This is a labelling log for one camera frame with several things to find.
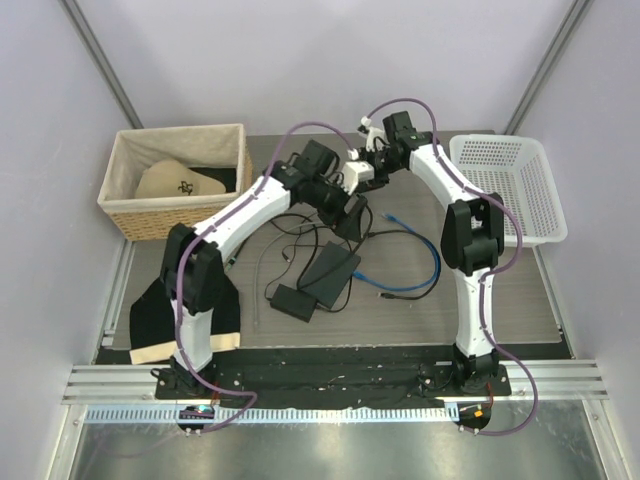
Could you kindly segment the black network switch box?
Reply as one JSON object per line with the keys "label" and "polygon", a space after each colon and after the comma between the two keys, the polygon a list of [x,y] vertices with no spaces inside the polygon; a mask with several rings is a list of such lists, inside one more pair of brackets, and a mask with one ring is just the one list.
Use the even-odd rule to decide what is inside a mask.
{"label": "black network switch box", "polygon": [[302,275],[298,289],[321,306],[333,308],[361,262],[361,257],[334,242],[327,242]]}

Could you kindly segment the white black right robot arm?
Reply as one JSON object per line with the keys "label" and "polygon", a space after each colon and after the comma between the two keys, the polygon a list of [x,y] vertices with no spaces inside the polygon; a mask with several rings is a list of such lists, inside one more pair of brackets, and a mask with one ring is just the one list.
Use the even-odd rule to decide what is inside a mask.
{"label": "white black right robot arm", "polygon": [[427,185],[445,210],[440,252],[454,274],[458,311],[451,380],[460,393],[475,394],[499,370],[489,274],[504,252],[502,200],[465,179],[436,136],[416,130],[406,111],[386,117],[382,128],[365,116],[358,131],[366,136],[360,158],[373,166],[376,181],[406,169]]}

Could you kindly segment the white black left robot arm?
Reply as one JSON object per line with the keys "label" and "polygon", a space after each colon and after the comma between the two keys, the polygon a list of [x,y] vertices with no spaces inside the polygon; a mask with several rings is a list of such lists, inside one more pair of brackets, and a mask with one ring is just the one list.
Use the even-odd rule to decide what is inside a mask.
{"label": "white black left robot arm", "polygon": [[223,298],[225,265],[243,241],[296,204],[314,208],[338,237],[360,241],[365,200],[356,191],[373,179],[374,169],[356,150],[348,155],[333,171],[337,154],[311,140],[292,161],[273,158],[256,182],[217,214],[170,230],[160,278],[175,314],[174,357],[184,368],[177,383],[190,398],[203,398],[212,389],[213,375],[205,368],[213,355],[212,313]]}

